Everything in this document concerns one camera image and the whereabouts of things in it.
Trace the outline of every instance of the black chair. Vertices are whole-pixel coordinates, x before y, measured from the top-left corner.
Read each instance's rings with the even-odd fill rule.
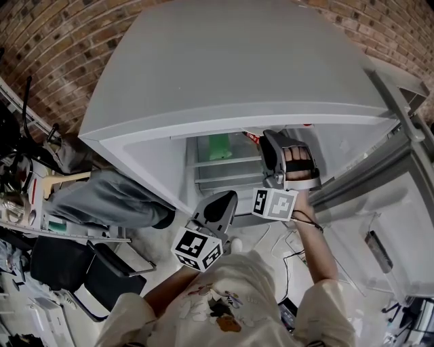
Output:
[[[123,293],[142,291],[146,279],[134,272],[107,245],[87,245],[51,237],[38,237],[31,254],[31,276],[52,290],[67,290],[75,303],[95,322],[106,317],[92,314],[74,294],[82,284],[111,311]]]

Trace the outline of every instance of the refrigerator door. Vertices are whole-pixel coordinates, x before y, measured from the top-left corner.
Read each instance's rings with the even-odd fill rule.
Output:
[[[362,294],[434,295],[434,137],[418,117],[422,142],[404,131],[312,195],[324,235]]]

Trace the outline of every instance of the finger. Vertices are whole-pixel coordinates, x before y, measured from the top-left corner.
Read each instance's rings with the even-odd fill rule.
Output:
[[[307,159],[307,151],[305,148],[300,148],[300,159],[302,159],[302,160]]]
[[[300,149],[299,147],[291,147],[293,160],[300,160]]]
[[[292,160],[292,153],[289,148],[284,149],[285,152],[285,161],[291,161]]]

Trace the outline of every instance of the white t-shirt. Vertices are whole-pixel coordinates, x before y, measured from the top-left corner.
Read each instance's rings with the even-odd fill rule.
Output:
[[[254,253],[220,258],[158,320],[139,295],[123,294],[96,347],[355,345],[336,281],[322,281],[305,293],[291,335],[281,322],[273,280]]]

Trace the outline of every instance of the tiled floor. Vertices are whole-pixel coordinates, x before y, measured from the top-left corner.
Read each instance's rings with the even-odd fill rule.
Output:
[[[128,236],[133,240],[131,246],[142,257],[152,260],[157,265],[157,271],[145,275],[148,282],[143,293],[151,290],[180,267],[170,252],[170,246],[178,228],[184,226],[186,221],[187,216],[178,213],[175,222],[166,230],[143,228],[127,231]],[[288,245],[288,243],[293,245],[288,238],[290,231],[282,223],[277,222],[232,229],[228,234],[230,237],[239,237],[243,241],[244,251],[255,249],[269,265],[275,280],[276,300],[279,302],[284,296],[288,278],[288,297],[299,305],[304,291],[312,285],[312,280],[307,267],[298,257],[288,260],[288,277],[284,275],[283,257],[292,254]],[[12,285],[12,276],[9,274],[3,275],[3,286],[11,296],[8,300],[0,301],[0,309],[16,311],[13,315],[1,317],[7,328],[12,333],[35,333],[26,308],[30,302],[25,290],[17,292]],[[342,290],[348,306],[348,317],[356,326],[363,341],[362,345],[375,346],[379,337],[384,335],[386,327],[385,317],[380,314],[380,309],[387,306],[391,295],[370,291],[367,297],[363,298],[346,283],[342,284]],[[79,290],[77,296],[94,314],[103,316],[107,313],[84,288]],[[73,310],[65,306],[64,313],[76,347],[93,346],[102,324],[92,322],[80,309]]]

